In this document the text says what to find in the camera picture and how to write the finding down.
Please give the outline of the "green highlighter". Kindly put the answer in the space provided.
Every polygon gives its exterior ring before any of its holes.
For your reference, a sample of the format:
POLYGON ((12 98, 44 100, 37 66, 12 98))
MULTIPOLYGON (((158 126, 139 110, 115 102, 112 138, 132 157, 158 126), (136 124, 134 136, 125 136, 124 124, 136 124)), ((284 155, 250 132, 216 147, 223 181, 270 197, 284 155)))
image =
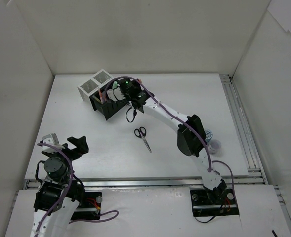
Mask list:
POLYGON ((117 86, 118 86, 118 83, 115 81, 115 82, 113 82, 113 85, 112 85, 112 89, 114 90, 114 89, 116 89, 117 88, 117 86))

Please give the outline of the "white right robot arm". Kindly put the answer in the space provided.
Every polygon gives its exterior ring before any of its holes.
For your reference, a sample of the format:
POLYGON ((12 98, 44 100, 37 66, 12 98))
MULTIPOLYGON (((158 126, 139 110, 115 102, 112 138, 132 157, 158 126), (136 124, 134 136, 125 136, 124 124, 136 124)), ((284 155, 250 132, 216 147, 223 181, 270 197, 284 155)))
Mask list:
POLYGON ((165 105, 138 79, 121 76, 115 78, 115 84, 111 88, 116 99, 130 103, 134 109, 151 115, 177 133, 177 147, 195 163, 207 200, 211 203, 222 200, 227 185, 212 166, 201 119, 197 115, 184 115, 165 105))

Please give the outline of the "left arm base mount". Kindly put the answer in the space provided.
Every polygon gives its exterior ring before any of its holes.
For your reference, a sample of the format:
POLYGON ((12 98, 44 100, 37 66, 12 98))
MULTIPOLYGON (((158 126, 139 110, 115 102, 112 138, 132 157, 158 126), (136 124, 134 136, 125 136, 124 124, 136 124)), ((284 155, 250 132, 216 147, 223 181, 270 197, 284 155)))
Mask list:
POLYGON ((102 192, 86 192, 83 200, 73 213, 71 221, 99 220, 101 213, 102 192))

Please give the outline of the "red-orange gel pen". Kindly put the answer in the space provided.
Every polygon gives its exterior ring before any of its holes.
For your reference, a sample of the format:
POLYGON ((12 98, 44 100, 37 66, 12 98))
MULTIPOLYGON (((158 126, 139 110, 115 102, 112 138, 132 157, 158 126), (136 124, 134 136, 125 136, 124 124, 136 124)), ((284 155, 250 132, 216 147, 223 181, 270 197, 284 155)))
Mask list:
POLYGON ((98 93, 99 93, 99 97, 100 97, 100 102, 101 102, 101 104, 103 104, 104 103, 104 98, 103 98, 103 94, 102 94, 100 88, 98 89, 98 93))

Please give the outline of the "clear jar of rubber bands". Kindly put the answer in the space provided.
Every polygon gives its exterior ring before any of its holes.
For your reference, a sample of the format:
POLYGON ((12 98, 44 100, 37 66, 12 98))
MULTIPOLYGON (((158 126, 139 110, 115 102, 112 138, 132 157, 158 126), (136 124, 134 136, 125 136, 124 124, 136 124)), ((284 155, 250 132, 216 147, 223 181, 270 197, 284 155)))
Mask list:
POLYGON ((208 150, 210 154, 217 154, 221 150, 221 142, 216 139, 211 139, 210 142, 208 143, 208 150))

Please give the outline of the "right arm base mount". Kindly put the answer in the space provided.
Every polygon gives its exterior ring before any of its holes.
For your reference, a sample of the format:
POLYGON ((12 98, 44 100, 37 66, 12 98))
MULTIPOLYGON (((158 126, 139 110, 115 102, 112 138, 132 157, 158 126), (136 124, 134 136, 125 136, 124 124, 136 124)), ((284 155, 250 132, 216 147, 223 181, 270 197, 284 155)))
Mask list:
POLYGON ((209 200, 203 189, 190 189, 190 198, 194 217, 239 215, 237 202, 231 188, 228 188, 216 202, 209 200))

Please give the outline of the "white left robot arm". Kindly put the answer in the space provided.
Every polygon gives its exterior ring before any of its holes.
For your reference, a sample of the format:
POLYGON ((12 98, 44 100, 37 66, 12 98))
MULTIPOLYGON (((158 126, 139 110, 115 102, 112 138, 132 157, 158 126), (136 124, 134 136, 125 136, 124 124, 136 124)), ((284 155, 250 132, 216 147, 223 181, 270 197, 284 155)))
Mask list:
POLYGON ((47 160, 41 160, 46 172, 44 179, 35 174, 40 183, 34 202, 32 237, 62 237, 75 210, 86 201, 82 181, 74 175, 72 162, 89 152, 86 137, 69 137, 60 144, 55 133, 38 143, 47 160))

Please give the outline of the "black handled scissors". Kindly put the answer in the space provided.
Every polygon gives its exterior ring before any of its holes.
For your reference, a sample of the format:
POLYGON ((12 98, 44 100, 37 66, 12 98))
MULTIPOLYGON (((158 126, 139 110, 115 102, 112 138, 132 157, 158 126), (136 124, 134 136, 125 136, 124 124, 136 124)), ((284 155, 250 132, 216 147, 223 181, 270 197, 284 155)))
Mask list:
POLYGON ((146 140, 146 135, 147 135, 147 130, 146 130, 146 128, 144 128, 144 127, 142 127, 142 126, 139 127, 139 128, 136 128, 136 129, 134 130, 134 135, 135 135, 137 138, 140 138, 140 139, 143 140, 143 142, 144 142, 145 146, 147 147, 148 151, 151 153, 152 150, 151 150, 151 148, 150 148, 150 146, 149 146, 149 144, 148 144, 148 141, 146 140))

